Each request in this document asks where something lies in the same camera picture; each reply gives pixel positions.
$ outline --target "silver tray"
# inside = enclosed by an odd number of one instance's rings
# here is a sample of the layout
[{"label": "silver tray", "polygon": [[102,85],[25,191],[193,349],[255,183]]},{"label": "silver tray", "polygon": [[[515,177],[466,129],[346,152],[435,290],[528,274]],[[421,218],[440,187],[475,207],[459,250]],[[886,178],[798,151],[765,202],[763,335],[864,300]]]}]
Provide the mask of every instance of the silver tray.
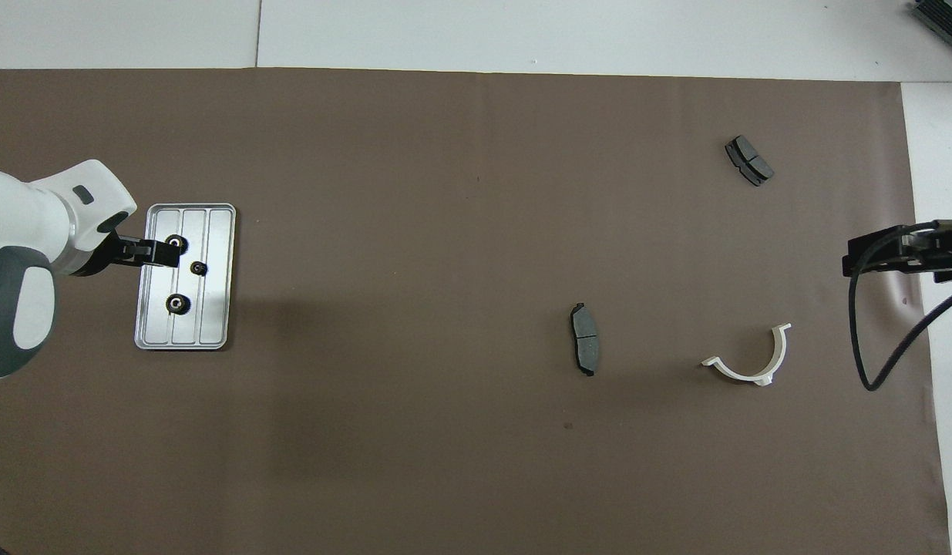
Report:
[{"label": "silver tray", "polygon": [[[236,208],[228,203],[154,204],[147,211],[144,236],[164,241],[170,235],[186,239],[187,249],[179,267],[140,268],[133,340],[146,350],[221,348],[228,338]],[[193,262],[207,264],[207,273],[191,273]],[[187,313],[168,312],[172,294],[190,299]]]}]

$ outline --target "white table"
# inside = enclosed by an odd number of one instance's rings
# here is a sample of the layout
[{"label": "white table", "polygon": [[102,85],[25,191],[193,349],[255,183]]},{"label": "white table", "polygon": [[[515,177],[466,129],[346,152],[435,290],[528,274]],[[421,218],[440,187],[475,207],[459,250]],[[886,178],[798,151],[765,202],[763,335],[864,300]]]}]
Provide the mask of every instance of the white table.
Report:
[{"label": "white table", "polygon": [[[900,81],[917,220],[952,217],[952,49],[910,17],[904,0],[63,4],[0,0],[0,67],[307,66]],[[951,292],[952,284],[923,280],[926,306]],[[952,310],[930,328],[930,344],[952,545]]]}]

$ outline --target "white plastic bracket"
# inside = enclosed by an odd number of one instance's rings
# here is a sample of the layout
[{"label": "white plastic bracket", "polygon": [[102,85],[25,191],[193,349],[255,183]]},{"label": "white plastic bracket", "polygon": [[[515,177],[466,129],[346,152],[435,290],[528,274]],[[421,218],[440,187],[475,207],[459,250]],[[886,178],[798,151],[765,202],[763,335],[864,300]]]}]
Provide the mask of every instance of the white plastic bracket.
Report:
[{"label": "white plastic bracket", "polygon": [[781,368],[783,358],[787,354],[787,336],[785,336],[787,328],[790,328],[790,324],[780,324],[771,328],[771,331],[774,331],[774,355],[771,356],[771,361],[767,363],[767,366],[754,375],[737,375],[718,356],[707,358],[701,364],[703,366],[715,366],[715,369],[718,369],[723,375],[738,379],[740,382],[753,382],[760,386],[769,385],[774,382],[774,372]]}]

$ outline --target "metal tray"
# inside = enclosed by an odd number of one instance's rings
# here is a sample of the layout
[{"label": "metal tray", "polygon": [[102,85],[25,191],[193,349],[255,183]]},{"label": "metal tray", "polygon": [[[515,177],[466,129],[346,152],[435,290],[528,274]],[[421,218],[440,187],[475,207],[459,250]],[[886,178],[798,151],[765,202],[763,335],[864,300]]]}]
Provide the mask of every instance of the metal tray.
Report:
[{"label": "metal tray", "polygon": [[[179,267],[140,268],[133,340],[146,350],[221,348],[228,338],[236,208],[228,203],[154,204],[147,211],[145,237],[164,241],[170,235],[186,239],[187,249]],[[191,273],[193,262],[207,264],[207,273]],[[172,294],[190,299],[187,313],[168,312]]]}]

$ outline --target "black device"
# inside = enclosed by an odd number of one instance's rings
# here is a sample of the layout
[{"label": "black device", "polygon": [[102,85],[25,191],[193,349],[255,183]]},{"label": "black device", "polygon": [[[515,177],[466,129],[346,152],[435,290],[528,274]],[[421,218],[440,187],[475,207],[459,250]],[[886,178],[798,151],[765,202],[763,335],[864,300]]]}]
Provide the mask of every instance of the black device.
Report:
[{"label": "black device", "polygon": [[726,143],[725,153],[729,155],[729,161],[736,166],[739,173],[757,187],[774,176],[774,169],[744,136],[737,136]]},{"label": "black device", "polygon": [[917,0],[910,13],[952,45],[952,0]]},{"label": "black device", "polygon": [[849,336],[859,380],[867,390],[879,388],[917,336],[952,307],[952,295],[927,313],[892,352],[871,382],[863,367],[856,330],[856,286],[867,271],[902,271],[904,274],[934,273],[935,282],[952,281],[952,219],[914,225],[895,225],[849,240],[843,257],[843,275],[849,278]]},{"label": "black device", "polygon": [[575,336],[575,359],[578,369],[587,376],[596,375],[599,365],[599,331],[589,309],[579,302],[571,309],[571,330]]}]

